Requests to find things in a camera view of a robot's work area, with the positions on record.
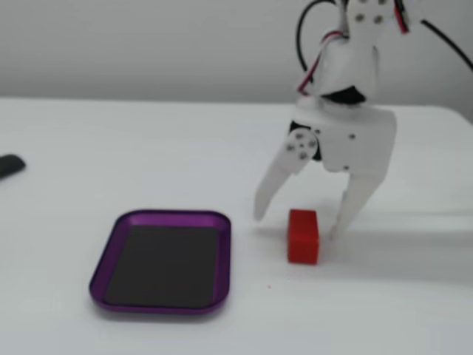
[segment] white table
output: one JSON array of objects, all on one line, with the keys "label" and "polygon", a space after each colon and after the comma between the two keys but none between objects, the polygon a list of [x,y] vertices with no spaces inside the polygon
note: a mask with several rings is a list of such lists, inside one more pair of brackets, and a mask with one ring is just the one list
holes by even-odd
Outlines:
[{"label": "white table", "polygon": [[[289,208],[325,236],[346,177],[312,164],[261,225],[253,192],[286,105],[0,101],[0,354],[473,354],[473,128],[399,107],[386,183],[321,264],[286,261]],[[115,219],[215,209],[233,221],[231,295],[207,317],[108,314],[88,282]]]}]

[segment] screw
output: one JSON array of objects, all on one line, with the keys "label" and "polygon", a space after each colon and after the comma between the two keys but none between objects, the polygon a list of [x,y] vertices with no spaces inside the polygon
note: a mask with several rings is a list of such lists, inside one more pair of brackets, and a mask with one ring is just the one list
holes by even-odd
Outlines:
[{"label": "screw", "polygon": [[381,15],[378,15],[375,17],[375,24],[381,24],[383,23],[384,17]]}]

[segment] red block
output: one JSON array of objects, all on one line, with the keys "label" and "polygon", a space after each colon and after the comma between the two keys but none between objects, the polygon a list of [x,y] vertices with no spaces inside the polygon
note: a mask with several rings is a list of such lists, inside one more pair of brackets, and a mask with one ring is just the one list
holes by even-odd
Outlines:
[{"label": "red block", "polygon": [[291,210],[287,238],[287,258],[290,263],[317,264],[319,227],[314,211]]}]

